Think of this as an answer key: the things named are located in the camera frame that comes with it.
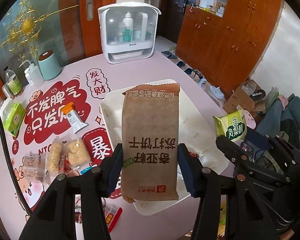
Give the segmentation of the clear bottle green label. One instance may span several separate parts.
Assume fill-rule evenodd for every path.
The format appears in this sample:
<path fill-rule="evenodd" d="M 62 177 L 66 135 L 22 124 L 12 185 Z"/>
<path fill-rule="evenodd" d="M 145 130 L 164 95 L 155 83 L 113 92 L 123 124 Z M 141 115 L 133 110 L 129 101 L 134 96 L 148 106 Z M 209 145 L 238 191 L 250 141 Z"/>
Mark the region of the clear bottle green label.
<path fill-rule="evenodd" d="M 14 96 L 19 96 L 23 92 L 23 86 L 19 81 L 16 73 L 12 71 L 8 66 L 4 68 L 5 80 Z"/>

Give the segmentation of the cardboard box on floor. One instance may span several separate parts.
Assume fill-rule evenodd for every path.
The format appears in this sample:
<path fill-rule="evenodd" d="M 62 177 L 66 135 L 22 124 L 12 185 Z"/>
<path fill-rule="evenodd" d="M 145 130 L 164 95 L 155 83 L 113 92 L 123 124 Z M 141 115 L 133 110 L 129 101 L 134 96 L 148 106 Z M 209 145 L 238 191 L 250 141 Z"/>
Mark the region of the cardboard box on floor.
<path fill-rule="evenodd" d="M 254 81 L 240 84 L 223 105 L 226 113 L 245 109 L 250 113 L 262 112 L 266 106 L 266 92 Z"/>

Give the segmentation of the orange white snack bar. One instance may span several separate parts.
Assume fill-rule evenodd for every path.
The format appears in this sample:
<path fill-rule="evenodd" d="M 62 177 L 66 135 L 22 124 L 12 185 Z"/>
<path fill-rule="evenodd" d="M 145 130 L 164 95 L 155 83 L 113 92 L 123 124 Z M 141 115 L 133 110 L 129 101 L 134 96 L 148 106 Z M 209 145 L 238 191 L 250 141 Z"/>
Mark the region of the orange white snack bar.
<path fill-rule="evenodd" d="M 61 108 L 61 112 L 66 115 L 66 118 L 72 127 L 73 133 L 76 134 L 80 130 L 87 127 L 88 124 L 86 124 L 74 107 L 74 102 L 69 102 L 65 106 Z"/>

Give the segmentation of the green tissue pack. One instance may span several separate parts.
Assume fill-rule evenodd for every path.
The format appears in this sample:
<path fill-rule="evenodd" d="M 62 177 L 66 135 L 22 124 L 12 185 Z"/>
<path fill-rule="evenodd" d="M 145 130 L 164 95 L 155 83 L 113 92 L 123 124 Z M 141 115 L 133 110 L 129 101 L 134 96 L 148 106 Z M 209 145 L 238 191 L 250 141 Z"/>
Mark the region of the green tissue pack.
<path fill-rule="evenodd" d="M 4 130 L 8 135 L 17 137 L 25 113 L 25 108 L 21 103 L 14 102 L 11 98 L 7 98 L 3 102 L 0 106 L 0 118 L 2 120 Z"/>

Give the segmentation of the wooden wardrobe cabinet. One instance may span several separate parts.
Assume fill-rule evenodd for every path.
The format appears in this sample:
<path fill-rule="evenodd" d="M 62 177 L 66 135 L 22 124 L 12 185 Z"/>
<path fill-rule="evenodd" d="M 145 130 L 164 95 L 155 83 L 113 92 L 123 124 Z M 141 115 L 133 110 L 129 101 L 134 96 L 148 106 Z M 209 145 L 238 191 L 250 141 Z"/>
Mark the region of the wooden wardrobe cabinet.
<path fill-rule="evenodd" d="M 255 68 L 282 0 L 228 0 L 223 16 L 187 6 L 176 54 L 230 97 Z"/>

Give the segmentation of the smartphone with lit screen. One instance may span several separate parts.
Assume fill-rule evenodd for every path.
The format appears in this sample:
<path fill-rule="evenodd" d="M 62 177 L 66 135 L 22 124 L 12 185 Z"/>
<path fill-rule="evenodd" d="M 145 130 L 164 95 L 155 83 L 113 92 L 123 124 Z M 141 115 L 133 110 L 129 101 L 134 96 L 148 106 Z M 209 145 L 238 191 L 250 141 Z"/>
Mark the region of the smartphone with lit screen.
<path fill-rule="evenodd" d="M 240 148 L 241 148 L 243 151 L 249 153 L 250 155 L 253 155 L 253 154 L 254 154 L 254 149 L 253 149 L 249 144 L 247 144 L 247 143 L 244 142 L 244 141 L 241 142 Z"/>

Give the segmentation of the white squeeze wash bottle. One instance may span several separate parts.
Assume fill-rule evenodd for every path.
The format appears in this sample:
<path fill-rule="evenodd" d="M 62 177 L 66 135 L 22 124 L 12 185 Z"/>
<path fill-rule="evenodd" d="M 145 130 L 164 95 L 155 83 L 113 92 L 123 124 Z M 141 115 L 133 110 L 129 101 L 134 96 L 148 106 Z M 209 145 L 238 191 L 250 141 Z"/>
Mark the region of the white squeeze wash bottle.
<path fill-rule="evenodd" d="M 27 68 L 30 69 L 29 74 L 34 82 L 34 86 L 40 87 L 44 83 L 45 80 L 41 74 L 39 67 L 37 65 L 35 65 L 34 63 L 32 63 L 31 61 L 25 60 L 19 65 L 19 68 L 23 67 L 25 63 L 29 64 L 29 66 Z"/>

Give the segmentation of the white label clear snack packet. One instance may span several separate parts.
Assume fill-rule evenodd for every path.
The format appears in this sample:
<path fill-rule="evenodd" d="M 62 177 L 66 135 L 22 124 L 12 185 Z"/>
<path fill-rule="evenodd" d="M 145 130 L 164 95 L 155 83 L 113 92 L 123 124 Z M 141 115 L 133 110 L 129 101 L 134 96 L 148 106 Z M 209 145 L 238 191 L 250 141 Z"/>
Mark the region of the white label clear snack packet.
<path fill-rule="evenodd" d="M 23 157 L 24 177 L 33 183 L 43 183 L 45 180 L 46 154 L 26 155 Z"/>

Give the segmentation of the clear bag puffed sticks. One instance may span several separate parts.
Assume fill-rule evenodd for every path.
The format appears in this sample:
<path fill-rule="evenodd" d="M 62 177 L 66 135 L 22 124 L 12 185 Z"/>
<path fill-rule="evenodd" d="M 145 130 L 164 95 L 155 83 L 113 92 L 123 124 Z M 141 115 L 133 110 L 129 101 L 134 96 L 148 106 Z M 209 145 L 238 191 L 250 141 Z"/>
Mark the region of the clear bag puffed sticks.
<path fill-rule="evenodd" d="M 63 145 L 57 137 L 51 144 L 50 151 L 47 155 L 46 169 L 50 175 L 54 176 L 59 171 L 59 163 L 63 153 Z"/>

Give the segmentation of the brown paper cracker packet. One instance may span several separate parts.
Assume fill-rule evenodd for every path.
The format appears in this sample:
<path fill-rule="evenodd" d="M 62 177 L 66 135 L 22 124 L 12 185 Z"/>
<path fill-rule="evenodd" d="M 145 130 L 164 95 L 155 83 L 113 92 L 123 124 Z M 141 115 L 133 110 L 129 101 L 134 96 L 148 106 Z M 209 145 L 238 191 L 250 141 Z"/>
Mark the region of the brown paper cracker packet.
<path fill-rule="evenodd" d="M 123 94 L 121 193 L 128 202 L 178 200 L 178 83 Z"/>

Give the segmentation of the green pineapple cake packet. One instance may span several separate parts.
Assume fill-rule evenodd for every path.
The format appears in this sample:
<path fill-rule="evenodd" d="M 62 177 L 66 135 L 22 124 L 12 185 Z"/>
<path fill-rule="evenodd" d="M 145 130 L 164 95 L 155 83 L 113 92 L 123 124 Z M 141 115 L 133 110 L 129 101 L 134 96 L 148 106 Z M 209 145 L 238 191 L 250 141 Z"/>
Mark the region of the green pineapple cake packet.
<path fill-rule="evenodd" d="M 232 142 L 243 140 L 247 134 L 247 123 L 243 110 L 235 111 L 221 117 L 212 117 L 216 137 L 225 136 Z"/>

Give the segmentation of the red edged dried fruit packet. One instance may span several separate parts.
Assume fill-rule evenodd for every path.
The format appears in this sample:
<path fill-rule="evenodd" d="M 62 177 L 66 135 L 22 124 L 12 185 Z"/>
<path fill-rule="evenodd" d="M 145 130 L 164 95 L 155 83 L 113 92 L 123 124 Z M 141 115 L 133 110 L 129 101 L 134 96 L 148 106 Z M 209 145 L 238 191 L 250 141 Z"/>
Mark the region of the red edged dried fruit packet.
<path fill-rule="evenodd" d="M 113 203 L 106 204 L 104 207 L 104 215 L 108 232 L 111 232 L 115 227 L 123 209 Z"/>

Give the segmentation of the white cosmetics organizer box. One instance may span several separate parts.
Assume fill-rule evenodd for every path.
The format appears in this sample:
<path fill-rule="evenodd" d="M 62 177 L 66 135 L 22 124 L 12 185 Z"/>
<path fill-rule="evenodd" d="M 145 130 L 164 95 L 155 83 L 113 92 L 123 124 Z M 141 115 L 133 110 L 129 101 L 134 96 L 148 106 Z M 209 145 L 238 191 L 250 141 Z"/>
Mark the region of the white cosmetics organizer box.
<path fill-rule="evenodd" d="M 102 6 L 97 11 L 102 52 L 110 64 L 151 57 L 161 15 L 157 7 L 121 2 Z"/>

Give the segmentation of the blue white snack packet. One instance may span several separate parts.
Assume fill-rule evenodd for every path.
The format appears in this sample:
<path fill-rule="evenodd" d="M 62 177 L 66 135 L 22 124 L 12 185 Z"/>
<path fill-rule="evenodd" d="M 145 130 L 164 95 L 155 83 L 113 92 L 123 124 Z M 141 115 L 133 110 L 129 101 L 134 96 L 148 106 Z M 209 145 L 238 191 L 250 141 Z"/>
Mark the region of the blue white snack packet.
<path fill-rule="evenodd" d="M 83 170 L 80 171 L 80 175 L 87 173 L 89 170 L 91 170 L 94 167 L 98 167 L 98 165 L 95 164 L 95 165 L 84 168 Z"/>

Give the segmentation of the clear bag rice cracker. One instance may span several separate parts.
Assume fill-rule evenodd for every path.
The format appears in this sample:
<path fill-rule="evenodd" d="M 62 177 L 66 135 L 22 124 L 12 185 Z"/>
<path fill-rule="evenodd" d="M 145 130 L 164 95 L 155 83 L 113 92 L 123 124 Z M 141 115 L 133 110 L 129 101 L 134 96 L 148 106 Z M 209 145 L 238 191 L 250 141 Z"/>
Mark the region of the clear bag rice cracker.
<path fill-rule="evenodd" d="M 67 142 L 65 152 L 71 168 L 78 168 L 91 162 L 90 154 L 81 138 Z"/>

